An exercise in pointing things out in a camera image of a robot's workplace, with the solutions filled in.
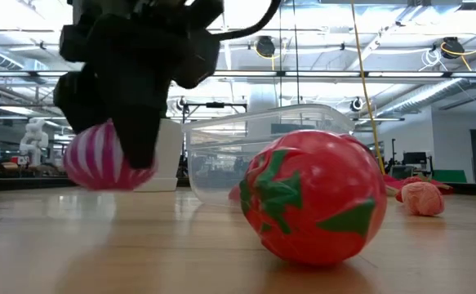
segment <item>clear plastic bin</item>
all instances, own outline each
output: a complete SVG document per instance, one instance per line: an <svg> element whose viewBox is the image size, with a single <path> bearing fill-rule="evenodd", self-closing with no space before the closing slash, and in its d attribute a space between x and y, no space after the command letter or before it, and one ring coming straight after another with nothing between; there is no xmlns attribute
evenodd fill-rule
<svg viewBox="0 0 476 294"><path fill-rule="evenodd" d="M293 105L183 125L192 191L204 203L233 205L230 190L267 144L291 131L348 133L354 123L327 105Z"/></svg>

